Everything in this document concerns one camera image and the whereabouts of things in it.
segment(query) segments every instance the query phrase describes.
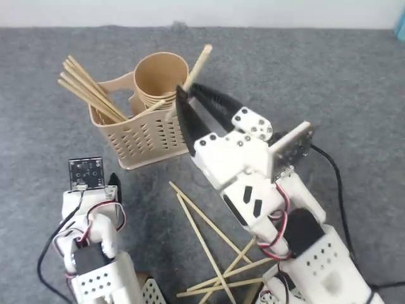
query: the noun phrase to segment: stack of paper cups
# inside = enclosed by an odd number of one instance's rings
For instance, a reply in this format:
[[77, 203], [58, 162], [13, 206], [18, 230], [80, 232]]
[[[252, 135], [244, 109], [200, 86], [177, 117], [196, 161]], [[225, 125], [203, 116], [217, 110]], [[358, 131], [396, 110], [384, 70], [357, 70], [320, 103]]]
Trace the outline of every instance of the stack of paper cups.
[[176, 86], [182, 86], [189, 74], [189, 66], [177, 54], [160, 52], [142, 59], [134, 70], [137, 95], [146, 108], [162, 99], [166, 103], [158, 110], [168, 110], [176, 100]]

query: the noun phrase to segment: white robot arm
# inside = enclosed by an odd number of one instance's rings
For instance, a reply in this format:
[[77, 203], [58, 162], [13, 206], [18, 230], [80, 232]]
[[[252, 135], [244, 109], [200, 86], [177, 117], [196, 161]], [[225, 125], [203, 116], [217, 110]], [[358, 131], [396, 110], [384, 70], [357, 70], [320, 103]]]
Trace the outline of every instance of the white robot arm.
[[[118, 248], [118, 231], [126, 219], [118, 187], [104, 185], [101, 158], [70, 160], [69, 164], [72, 190], [63, 193], [62, 208], [66, 223], [53, 238], [53, 245], [63, 259], [76, 302], [147, 303], [129, 254]], [[153, 290], [160, 296], [156, 303], [165, 303], [158, 287]]]
[[[189, 104], [190, 97], [228, 134], [211, 132]], [[279, 262], [264, 275], [257, 303], [266, 297], [271, 299], [265, 303], [283, 304], [383, 303], [362, 278], [335, 229], [324, 224], [325, 211], [294, 172], [311, 146], [309, 122], [283, 136], [273, 134], [266, 118], [199, 84], [190, 93], [177, 88], [177, 114], [194, 163], [243, 228], [260, 239], [263, 253]]]

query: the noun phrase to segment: chopstick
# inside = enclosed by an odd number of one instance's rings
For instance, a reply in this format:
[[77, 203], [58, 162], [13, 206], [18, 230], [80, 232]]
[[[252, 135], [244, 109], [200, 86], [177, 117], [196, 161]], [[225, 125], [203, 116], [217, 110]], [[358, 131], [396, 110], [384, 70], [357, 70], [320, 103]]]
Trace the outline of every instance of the chopstick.
[[[205, 61], [207, 61], [209, 54], [213, 50], [213, 46], [210, 44], [206, 44], [204, 46], [203, 51], [201, 52], [200, 56], [198, 57], [196, 63], [194, 64], [194, 67], [192, 68], [192, 71], [190, 74], [187, 76], [184, 84], [183, 84], [183, 90], [188, 91], [192, 85], [192, 83], [195, 81], [197, 78], [199, 72], [203, 69], [203, 66], [205, 64]], [[165, 115], [165, 121], [167, 122], [171, 117], [173, 117], [176, 114], [176, 102], [173, 103], [173, 106], [171, 106], [170, 111]]]
[[[191, 199], [184, 194], [183, 191], [180, 190], [179, 187], [177, 187], [172, 181], [169, 181], [169, 185], [176, 191], [176, 193], [178, 193], [179, 195], [181, 195], [181, 197], [183, 197], [183, 199], [185, 200], [185, 202], [187, 204], [189, 204], [189, 206], [191, 208], [194, 209], [195, 212], [198, 213], [198, 215], [224, 240], [224, 242], [226, 242], [229, 247], [231, 247], [234, 252], [236, 252], [238, 255], [240, 255], [241, 251], [239, 250], [238, 247], [236, 247], [235, 244], [233, 244], [233, 242], [217, 227], [215, 226], [215, 224], [213, 223], [212, 220], [210, 220], [205, 214], [204, 212], [202, 212], [196, 204], [194, 204]], [[247, 263], [252, 263], [252, 261], [245, 255], [242, 256], [242, 258], [247, 262]]]
[[[239, 286], [245, 286], [245, 285], [256, 284], [256, 283], [261, 283], [261, 282], [263, 282], [263, 278], [258, 277], [258, 278], [250, 279], [250, 280], [246, 280], [246, 281], [230, 283], [230, 284], [228, 284], [228, 287], [229, 288], [239, 287]], [[194, 296], [194, 295], [199, 295], [200, 293], [209, 293], [211, 291], [217, 291], [217, 290], [222, 290], [222, 289], [224, 289], [223, 286], [202, 288], [202, 289], [193, 290], [193, 291], [186, 291], [184, 293], [178, 293], [178, 294], [176, 294], [176, 297], [181, 298], [184, 296]]]
[[[224, 273], [222, 274], [223, 276], [227, 273], [229, 273], [232, 269], [234, 269], [234, 267], [236, 266], [236, 264], [238, 264], [238, 262], [240, 261], [240, 259], [249, 251], [249, 249], [253, 246], [253, 244], [256, 244], [256, 238], [253, 237], [251, 239], [251, 241], [249, 242], [249, 244], [247, 244], [247, 246], [242, 250], [242, 252], [237, 256], [237, 258], [228, 266], [228, 268], [226, 269], [226, 271], [224, 271]], [[213, 287], [217, 287], [221, 285], [221, 281], [218, 279]], [[205, 296], [200, 300], [199, 303], [206, 303], [208, 298], [213, 294], [212, 291], [208, 292], [205, 294]]]
[[[252, 264], [248, 264], [248, 265], [243, 266], [241, 268], [237, 268], [237, 269], [231, 270], [231, 271], [229, 271], [227, 273], [223, 273], [222, 276], [223, 276], [224, 279], [226, 279], [228, 277], [234, 276], [235, 274], [240, 274], [243, 271], [247, 271], [249, 269], [255, 268], [257, 266], [260, 266], [260, 265], [262, 265], [264, 263], [268, 263], [268, 262], [271, 262], [271, 261], [272, 261], [271, 258], [263, 258], [263, 259], [258, 260], [256, 262], [253, 262]], [[213, 277], [212, 279], [209, 279], [207, 281], [201, 282], [201, 283], [199, 283], [197, 285], [194, 285], [192, 287], [187, 288], [187, 291], [200, 290], [201, 288], [203, 288], [203, 287], [205, 287], [207, 285], [215, 283], [217, 280], [218, 280], [218, 277]]]
[[93, 99], [91, 99], [88, 95], [84, 94], [77, 88], [73, 87], [71, 84], [66, 82], [65, 80], [58, 79], [58, 84], [63, 86], [65, 89], [68, 89], [70, 92], [74, 93], [77, 97], [80, 99], [84, 100], [86, 103], [94, 107], [95, 109], [99, 110], [101, 113], [105, 114], [108, 118], [110, 118], [114, 123], [122, 122], [119, 118], [114, 116], [110, 111], [108, 111], [106, 108], [104, 108], [100, 103], [94, 102]]
[[161, 101], [155, 103], [154, 105], [152, 105], [150, 108], [140, 112], [138, 115], [136, 115], [134, 118], [139, 118], [141, 116], [144, 116], [145, 114], [148, 114], [149, 112], [152, 112], [154, 110], [156, 110], [157, 108], [159, 108], [160, 106], [163, 106], [164, 103], [166, 102], [165, 99], [162, 99]]
[[106, 115], [114, 123], [124, 122], [127, 117], [108, 98], [106, 92], [94, 81], [81, 65], [72, 57], [63, 62], [67, 73], [61, 73], [58, 83], [74, 95]]
[[207, 244], [205, 243], [205, 240], [203, 239], [203, 236], [201, 235], [200, 231], [197, 228], [196, 223], [194, 222], [193, 218], [191, 217], [190, 211], [187, 209], [187, 207], [185, 206], [183, 198], [178, 193], [177, 193], [177, 199], [180, 202], [180, 204], [181, 204], [181, 206], [182, 206], [182, 208], [184, 210], [184, 213], [186, 214], [187, 218], [189, 219], [189, 222], [190, 222], [192, 228], [194, 229], [194, 232], [196, 233], [196, 235], [198, 237], [198, 240], [200, 241], [201, 246], [202, 246], [203, 250], [205, 251], [205, 254], [208, 257], [209, 262], [213, 266], [214, 271], [215, 271], [216, 275], [218, 276], [218, 278], [219, 278], [219, 280], [221, 282], [221, 285], [225, 289], [225, 292], [227, 293], [227, 295], [229, 297], [229, 300], [232, 302], [232, 304], [236, 304], [235, 298], [232, 295], [232, 293], [230, 292], [229, 287], [228, 287], [227, 283], [225, 282], [225, 279], [223, 278], [223, 276], [222, 276], [222, 274], [220, 272], [220, 269], [218, 268], [217, 264], [215, 263], [215, 260], [214, 260], [214, 258], [212, 256], [211, 252], [209, 251], [209, 249], [207, 247]]

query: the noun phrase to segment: perforated basket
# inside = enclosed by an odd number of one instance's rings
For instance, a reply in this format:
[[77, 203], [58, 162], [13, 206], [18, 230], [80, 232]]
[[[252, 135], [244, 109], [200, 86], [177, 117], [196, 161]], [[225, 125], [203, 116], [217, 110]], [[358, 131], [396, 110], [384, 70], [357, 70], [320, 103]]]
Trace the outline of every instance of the perforated basket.
[[[119, 79], [99, 84], [107, 93], [120, 89], [135, 92], [132, 79], [132, 73], [128, 73]], [[135, 93], [129, 101], [134, 115], [145, 110], [144, 104]], [[108, 117], [91, 106], [89, 112], [92, 123], [116, 151], [120, 166], [124, 169], [135, 169], [187, 152], [177, 117], [165, 122], [168, 110], [152, 111], [139, 118], [113, 124]]]

